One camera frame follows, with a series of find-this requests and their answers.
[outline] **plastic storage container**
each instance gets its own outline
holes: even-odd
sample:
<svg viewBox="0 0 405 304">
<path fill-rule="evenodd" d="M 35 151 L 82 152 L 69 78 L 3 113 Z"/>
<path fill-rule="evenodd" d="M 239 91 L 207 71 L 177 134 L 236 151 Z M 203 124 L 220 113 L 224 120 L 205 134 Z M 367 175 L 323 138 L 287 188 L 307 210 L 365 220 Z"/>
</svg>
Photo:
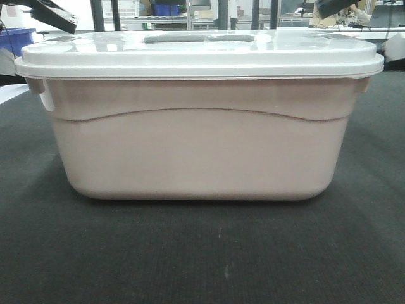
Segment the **plastic storage container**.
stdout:
<svg viewBox="0 0 405 304">
<path fill-rule="evenodd" d="M 32 32 L 35 32 L 34 28 L 9 28 L 8 31 L 2 30 L 0 32 L 0 49 L 5 48 L 10 52 L 14 52 L 16 56 L 21 56 L 21 48 L 34 43 Z"/>
<path fill-rule="evenodd" d="M 152 9 L 155 16 L 178 16 L 177 5 L 153 4 Z"/>
<path fill-rule="evenodd" d="M 331 182 L 383 57 L 316 30 L 101 32 L 27 46 L 16 66 L 86 196 L 301 200 Z"/>
</svg>

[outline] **lid handle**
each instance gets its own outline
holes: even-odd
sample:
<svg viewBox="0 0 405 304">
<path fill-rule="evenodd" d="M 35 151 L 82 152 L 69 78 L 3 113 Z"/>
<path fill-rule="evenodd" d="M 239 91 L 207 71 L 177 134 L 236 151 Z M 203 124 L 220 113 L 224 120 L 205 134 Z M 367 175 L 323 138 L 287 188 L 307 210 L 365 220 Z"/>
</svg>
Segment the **lid handle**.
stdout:
<svg viewBox="0 0 405 304">
<path fill-rule="evenodd" d="M 167 43 L 167 42 L 224 42 L 224 41 L 254 41 L 253 35 L 158 35 L 144 38 L 144 43 Z"/>
</svg>

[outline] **blue bin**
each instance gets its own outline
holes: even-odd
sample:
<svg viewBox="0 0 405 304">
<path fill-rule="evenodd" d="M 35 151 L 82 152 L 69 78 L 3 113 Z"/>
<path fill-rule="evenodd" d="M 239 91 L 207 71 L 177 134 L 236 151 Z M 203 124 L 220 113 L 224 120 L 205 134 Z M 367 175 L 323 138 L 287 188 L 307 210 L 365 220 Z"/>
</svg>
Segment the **blue bin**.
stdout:
<svg viewBox="0 0 405 304">
<path fill-rule="evenodd" d="M 14 51 L 16 56 L 21 56 L 21 49 L 34 43 L 32 32 L 35 32 L 34 28 L 17 27 L 9 28 L 8 31 L 2 30 L 0 33 L 0 49 L 5 48 L 10 52 Z"/>
<path fill-rule="evenodd" d="M 177 5 L 154 4 L 153 15 L 155 16 L 178 16 Z"/>
</svg>

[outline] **white plastic lid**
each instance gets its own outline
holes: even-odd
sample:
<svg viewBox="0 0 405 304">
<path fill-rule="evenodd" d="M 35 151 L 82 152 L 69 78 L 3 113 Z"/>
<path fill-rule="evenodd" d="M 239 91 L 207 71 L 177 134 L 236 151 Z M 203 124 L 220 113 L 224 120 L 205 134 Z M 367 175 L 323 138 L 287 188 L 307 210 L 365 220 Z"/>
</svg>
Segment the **white plastic lid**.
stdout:
<svg viewBox="0 0 405 304">
<path fill-rule="evenodd" d="M 43 79 L 362 78 L 372 43 L 319 30 L 98 32 L 23 48 L 17 74 Z"/>
</svg>

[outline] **metal pole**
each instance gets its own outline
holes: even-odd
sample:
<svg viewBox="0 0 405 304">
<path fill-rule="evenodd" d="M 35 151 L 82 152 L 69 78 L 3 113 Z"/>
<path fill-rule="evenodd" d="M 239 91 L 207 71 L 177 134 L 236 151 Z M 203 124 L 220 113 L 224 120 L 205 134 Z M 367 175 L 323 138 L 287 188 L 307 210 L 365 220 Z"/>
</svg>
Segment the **metal pole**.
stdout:
<svg viewBox="0 0 405 304">
<path fill-rule="evenodd" d="M 104 18 L 103 18 L 103 6 L 101 0 L 90 0 L 91 11 L 93 14 L 93 24 L 95 32 L 104 32 Z"/>
<path fill-rule="evenodd" d="M 278 0 L 271 0 L 270 5 L 270 29 L 275 30 L 277 28 Z"/>
<path fill-rule="evenodd" d="M 187 30 L 192 30 L 191 20 L 191 0 L 185 0 L 186 14 L 187 14 Z"/>
<path fill-rule="evenodd" d="M 370 9 L 371 9 L 371 0 L 366 0 L 366 6 L 364 7 L 364 11 L 366 14 L 370 15 Z"/>
<path fill-rule="evenodd" d="M 111 8 L 113 9 L 114 30 L 121 30 L 120 11 L 118 10 L 118 0 L 111 0 Z"/>
<path fill-rule="evenodd" d="M 253 0 L 251 30 L 259 29 L 259 7 L 260 0 Z"/>
<path fill-rule="evenodd" d="M 228 0 L 218 0 L 218 30 L 228 29 Z"/>
</svg>

